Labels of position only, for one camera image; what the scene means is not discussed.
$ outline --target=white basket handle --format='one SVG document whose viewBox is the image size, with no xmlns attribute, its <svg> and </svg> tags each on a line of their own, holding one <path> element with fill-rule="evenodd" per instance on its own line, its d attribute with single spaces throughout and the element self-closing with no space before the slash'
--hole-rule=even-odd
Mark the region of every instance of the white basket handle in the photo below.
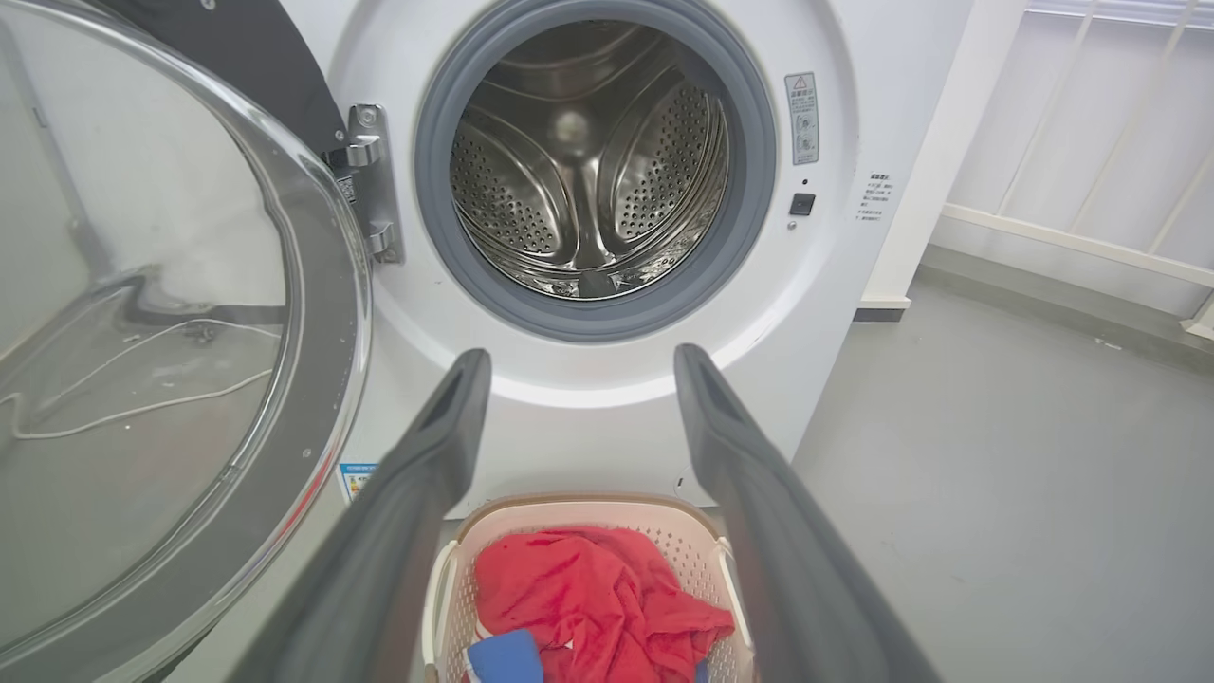
<svg viewBox="0 0 1214 683">
<path fill-rule="evenodd" d="M 447 565 L 450 564 L 452 553 L 459 547 L 459 541 L 452 541 L 438 551 L 435 558 L 435 567 L 430 569 L 430 581 L 426 582 L 426 607 L 421 613 L 421 660 L 426 664 L 426 679 L 430 681 L 430 670 L 436 666 L 435 639 L 438 625 L 435 624 L 438 611 L 438 586 L 447 576 Z"/>
<path fill-rule="evenodd" d="M 725 588 L 730 592 L 730 604 L 733 611 L 733 624 L 737 626 L 738 634 L 742 636 L 742 642 L 747 645 L 747 649 L 754 651 L 754 643 L 750 641 L 750 628 L 747 627 L 747 617 L 742 614 L 742 601 L 738 599 L 738 581 L 733 576 L 733 570 L 730 569 L 730 562 L 733 559 L 733 546 L 730 545 L 730 540 L 721 536 L 716 540 L 717 556 L 716 560 L 721 563 L 721 574 L 725 575 Z"/>
</svg>

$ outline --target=white cable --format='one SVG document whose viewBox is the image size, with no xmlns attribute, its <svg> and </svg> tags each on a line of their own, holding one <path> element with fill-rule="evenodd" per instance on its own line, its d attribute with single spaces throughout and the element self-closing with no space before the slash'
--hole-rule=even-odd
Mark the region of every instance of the white cable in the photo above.
<svg viewBox="0 0 1214 683">
<path fill-rule="evenodd" d="M 172 326 L 169 326 L 169 328 L 161 329 L 160 331 L 157 331 L 152 336 L 148 336 L 147 338 L 141 340 L 140 343 L 135 345 L 134 347 L 124 349 L 117 357 L 114 357 L 114 358 L 109 359 L 108 362 L 103 363 L 96 370 L 93 370 L 89 375 L 84 376 L 84 379 L 81 379 L 80 381 L 75 382 L 72 387 L 68 387 L 63 392 L 59 392 L 58 394 L 56 394 L 55 397 L 52 397 L 51 399 L 49 399 L 47 402 L 45 402 L 42 404 L 42 409 L 55 405 L 56 403 L 58 403 L 59 400 L 62 400 L 63 397 L 66 397 L 67 394 L 69 394 L 73 391 L 75 391 L 78 387 L 80 387 L 81 385 L 84 385 L 90 379 L 95 377 L 98 372 L 101 372 L 102 370 L 104 370 L 106 368 L 108 368 L 110 364 L 113 364 L 118 359 L 125 357 L 126 354 L 134 352 L 135 349 L 138 349 L 143 345 L 147 345 L 148 341 L 152 341 L 153 338 L 155 338 L 158 336 L 161 336 L 161 335 L 168 334 L 168 332 L 170 332 L 170 331 L 172 331 L 175 329 L 178 329 L 181 326 L 185 326 L 185 325 L 188 325 L 188 324 L 192 324 L 192 323 L 195 323 L 195 321 L 209 321 L 209 323 L 215 323 L 215 324 L 223 324 L 223 325 L 227 325 L 227 326 L 236 326 L 236 328 L 239 328 L 239 329 L 249 329 L 249 330 L 256 331 L 259 334 L 265 334 L 266 336 L 272 336 L 274 338 L 280 338 L 282 337 L 280 335 L 274 334 L 272 331 L 266 331 L 265 329 L 259 329 L 256 326 L 249 326 L 246 324 L 237 324 L 237 323 L 232 323 L 232 321 L 226 321 L 226 320 L 222 320 L 222 319 L 194 318 L 194 319 L 189 319 L 189 320 L 186 320 L 186 321 L 181 321 L 181 323 L 177 323 L 177 324 L 175 324 Z M 96 427 L 101 427 L 101 426 L 108 425 L 110 422 L 118 422 L 120 420 L 126 420 L 129 417 L 135 417 L 137 415 L 142 415 L 142 414 L 146 414 L 146 412 L 158 411 L 160 409 L 168 409 L 170 406 L 180 406 L 182 404 L 191 404 L 191 403 L 194 403 L 194 402 L 203 402 L 203 400 L 206 400 L 206 399 L 217 399 L 220 397 L 226 397 L 228 394 L 232 394 L 234 392 L 239 392 L 240 389 L 244 389 L 245 387 L 253 385 L 254 382 L 256 382 L 256 381 L 259 381 L 259 380 L 261 380 L 263 377 L 270 376 L 272 372 L 273 372 L 272 370 L 261 371 L 257 375 L 254 375 L 253 377 L 248 377 L 245 380 L 242 380 L 240 382 L 238 382 L 238 383 L 236 383 L 236 385 L 233 385 L 233 386 L 231 386 L 231 387 L 228 387 L 226 389 L 220 389 L 219 392 L 211 392 L 209 394 L 199 394 L 197 397 L 186 397 L 186 398 L 182 398 L 182 399 L 174 399 L 171 402 L 163 402 L 160 404 L 153 404 L 151 406 L 143 406 L 143 408 L 140 408 L 140 409 L 132 409 L 132 410 L 129 410 L 129 411 L 123 411 L 123 412 L 117 414 L 117 415 L 103 417 L 101 420 L 96 420 L 93 422 L 90 422 L 89 425 L 83 425 L 80 427 L 75 427 L 75 428 L 72 428 L 72 429 L 66 429 L 63 432 L 51 432 L 51 433 L 45 433 L 45 434 L 27 434 L 27 433 L 22 432 L 21 428 L 18 427 L 21 425 L 21 412 L 22 412 L 21 410 L 25 405 L 25 397 L 22 395 L 19 392 L 18 393 L 13 393 L 13 394 L 8 394 L 4 399 L 0 399 L 0 406 L 2 406 L 4 404 L 7 404 L 10 402 L 12 402 L 12 404 L 13 404 L 12 423 L 11 423 L 11 429 L 10 429 L 13 439 L 17 439 L 18 442 L 33 442 L 33 440 L 42 440 L 42 439 L 59 439 L 62 437 L 72 437 L 73 434 L 80 434 L 81 432 L 87 432 L 87 431 L 93 429 Z"/>
</svg>

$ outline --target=gray rubber seal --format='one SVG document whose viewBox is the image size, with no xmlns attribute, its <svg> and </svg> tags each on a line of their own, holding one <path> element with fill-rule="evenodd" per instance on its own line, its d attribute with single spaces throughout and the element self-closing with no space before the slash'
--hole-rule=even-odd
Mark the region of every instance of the gray rubber seal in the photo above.
<svg viewBox="0 0 1214 683">
<path fill-rule="evenodd" d="M 447 178 L 455 126 L 489 68 L 528 38 L 586 19 L 653 27 L 711 67 L 728 125 L 730 181 L 713 227 L 674 272 L 626 296 L 568 301 L 521 286 L 481 255 L 459 221 Z M 501 318 L 568 341 L 645 334 L 707 301 L 750 251 L 776 177 L 775 116 L 759 69 L 715 12 L 688 0 L 516 0 L 499 5 L 464 34 L 439 64 L 421 106 L 416 135 L 418 201 L 430 238 L 452 275 Z"/>
</svg>

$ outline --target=basket rim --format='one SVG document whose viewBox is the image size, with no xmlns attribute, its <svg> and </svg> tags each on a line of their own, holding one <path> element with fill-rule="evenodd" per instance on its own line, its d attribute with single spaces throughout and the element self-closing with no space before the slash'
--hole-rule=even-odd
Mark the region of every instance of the basket rim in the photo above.
<svg viewBox="0 0 1214 683">
<path fill-rule="evenodd" d="M 459 529 L 455 530 L 455 536 L 453 536 L 452 540 L 459 545 L 464 545 L 464 539 L 467 536 L 467 533 L 493 513 L 506 508 L 520 508 L 548 503 L 641 503 L 647 506 L 664 506 L 685 513 L 704 525 L 704 529 L 713 535 L 713 539 L 721 539 L 724 536 L 724 534 L 716 529 L 716 525 L 713 524 L 713 520 L 704 514 L 704 511 L 673 496 L 662 496 L 658 494 L 631 494 L 625 491 L 557 491 L 551 494 L 523 494 L 520 496 L 504 496 L 501 499 L 494 499 L 493 501 L 476 508 L 472 511 L 472 514 L 464 518 L 464 522 L 460 523 Z"/>
</svg>

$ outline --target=door hinge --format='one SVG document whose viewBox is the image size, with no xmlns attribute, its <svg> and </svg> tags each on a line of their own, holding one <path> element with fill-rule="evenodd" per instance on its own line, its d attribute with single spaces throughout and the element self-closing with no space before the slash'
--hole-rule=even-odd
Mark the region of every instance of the door hinge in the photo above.
<svg viewBox="0 0 1214 683">
<path fill-rule="evenodd" d="M 324 154 L 324 160 L 358 216 L 367 255 L 381 263 L 403 263 L 404 243 L 384 107 L 351 107 L 348 131 L 346 146 Z"/>
</svg>

